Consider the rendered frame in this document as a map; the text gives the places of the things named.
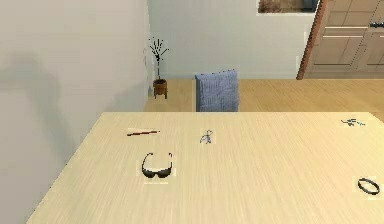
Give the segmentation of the black sunglasses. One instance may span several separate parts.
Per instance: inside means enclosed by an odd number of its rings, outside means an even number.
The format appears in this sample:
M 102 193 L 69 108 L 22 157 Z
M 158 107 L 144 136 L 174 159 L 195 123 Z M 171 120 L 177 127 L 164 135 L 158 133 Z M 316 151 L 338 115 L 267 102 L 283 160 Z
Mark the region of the black sunglasses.
M 172 174 L 172 168 L 173 168 L 173 161 L 172 160 L 170 160 L 169 166 L 165 169 L 153 171 L 153 170 L 146 168 L 145 164 L 146 164 L 147 158 L 149 156 L 153 156 L 153 153 L 147 153 L 146 156 L 144 157 L 144 159 L 142 160 L 142 163 L 141 163 L 141 172 L 145 177 L 152 179 L 155 176 L 157 176 L 158 178 L 163 179 L 163 178 L 167 178 L 168 176 L 170 176 Z

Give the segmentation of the blue upholstered chair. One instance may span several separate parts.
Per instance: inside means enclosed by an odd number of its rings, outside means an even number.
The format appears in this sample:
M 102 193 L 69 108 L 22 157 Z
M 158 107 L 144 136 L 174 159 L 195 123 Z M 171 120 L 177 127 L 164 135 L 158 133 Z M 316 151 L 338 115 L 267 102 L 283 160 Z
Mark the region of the blue upholstered chair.
M 196 80 L 197 112 L 237 112 L 239 91 L 237 72 L 232 70 L 199 74 Z

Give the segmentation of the bare twig plant brown pot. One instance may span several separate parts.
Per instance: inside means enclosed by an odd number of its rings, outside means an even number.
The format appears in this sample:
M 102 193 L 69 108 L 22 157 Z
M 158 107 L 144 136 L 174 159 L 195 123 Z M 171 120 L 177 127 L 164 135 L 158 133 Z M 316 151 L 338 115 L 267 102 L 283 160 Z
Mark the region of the bare twig plant brown pot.
M 168 98 L 168 87 L 167 81 L 161 77 L 160 74 L 160 64 L 164 59 L 163 55 L 168 51 L 168 48 L 163 48 L 163 39 L 152 37 L 149 39 L 151 53 L 155 58 L 156 62 L 156 75 L 157 78 L 152 82 L 153 86 L 153 95 L 154 98 L 157 98 L 159 95 L 163 95 L 165 99 Z

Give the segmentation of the red pencil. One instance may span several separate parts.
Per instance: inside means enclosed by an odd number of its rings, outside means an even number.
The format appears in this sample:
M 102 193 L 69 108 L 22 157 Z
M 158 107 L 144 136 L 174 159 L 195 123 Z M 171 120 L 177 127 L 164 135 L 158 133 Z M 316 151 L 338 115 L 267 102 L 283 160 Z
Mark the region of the red pencil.
M 128 132 L 127 136 L 139 136 L 139 135 L 147 135 L 147 134 L 156 134 L 160 133 L 160 130 L 149 130 L 149 131 L 133 131 L 133 132 Z

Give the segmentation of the pale wooden table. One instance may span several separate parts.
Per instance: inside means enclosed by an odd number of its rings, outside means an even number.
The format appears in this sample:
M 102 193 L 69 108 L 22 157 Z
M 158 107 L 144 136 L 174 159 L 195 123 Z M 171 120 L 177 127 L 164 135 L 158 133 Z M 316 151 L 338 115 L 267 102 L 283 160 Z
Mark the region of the pale wooden table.
M 366 125 L 341 122 L 350 118 Z M 149 130 L 160 133 L 127 136 Z M 145 177 L 147 153 L 146 168 L 172 160 L 172 174 Z M 27 224 L 384 224 L 384 122 L 367 112 L 106 112 Z

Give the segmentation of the small dark key bunch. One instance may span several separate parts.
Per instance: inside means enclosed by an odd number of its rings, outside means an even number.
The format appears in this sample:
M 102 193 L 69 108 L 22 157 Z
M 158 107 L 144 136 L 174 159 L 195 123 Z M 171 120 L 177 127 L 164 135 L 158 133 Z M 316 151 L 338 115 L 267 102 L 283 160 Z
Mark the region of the small dark key bunch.
M 341 120 L 341 122 L 344 124 L 347 124 L 348 126 L 355 126 L 355 125 L 365 126 L 366 125 L 365 123 L 362 123 L 361 121 L 358 121 L 355 118 L 350 118 L 347 120 Z

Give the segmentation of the beige panelled cupboard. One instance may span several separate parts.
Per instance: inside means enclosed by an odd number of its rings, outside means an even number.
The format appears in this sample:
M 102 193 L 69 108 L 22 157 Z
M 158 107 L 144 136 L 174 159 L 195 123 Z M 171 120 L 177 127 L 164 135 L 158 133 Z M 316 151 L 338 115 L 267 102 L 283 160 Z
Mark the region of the beige panelled cupboard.
M 328 0 L 306 78 L 384 78 L 384 0 Z

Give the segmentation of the brown wooden door frame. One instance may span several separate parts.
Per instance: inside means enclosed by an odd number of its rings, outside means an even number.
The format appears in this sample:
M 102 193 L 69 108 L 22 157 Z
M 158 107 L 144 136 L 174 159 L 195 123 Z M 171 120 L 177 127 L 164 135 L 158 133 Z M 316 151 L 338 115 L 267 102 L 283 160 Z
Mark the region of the brown wooden door frame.
M 315 45 L 316 36 L 320 30 L 321 27 L 321 21 L 326 9 L 326 5 L 328 3 L 328 0 L 319 0 L 317 10 L 314 16 L 314 20 L 312 23 L 312 27 L 310 30 L 310 33 L 308 35 L 308 40 L 305 46 L 305 50 L 303 52 L 303 57 L 300 62 L 300 67 L 298 69 L 298 73 L 296 76 L 297 80 L 302 80 L 305 74 L 305 71 L 307 69 L 309 59 L 313 50 L 313 47 Z

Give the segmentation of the framed brown wall picture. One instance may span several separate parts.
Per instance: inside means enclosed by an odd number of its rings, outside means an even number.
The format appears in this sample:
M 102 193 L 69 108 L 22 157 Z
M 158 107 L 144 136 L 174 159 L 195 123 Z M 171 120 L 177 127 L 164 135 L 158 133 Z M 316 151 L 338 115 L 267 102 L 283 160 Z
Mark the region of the framed brown wall picture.
M 319 0 L 259 0 L 259 13 L 314 13 Z

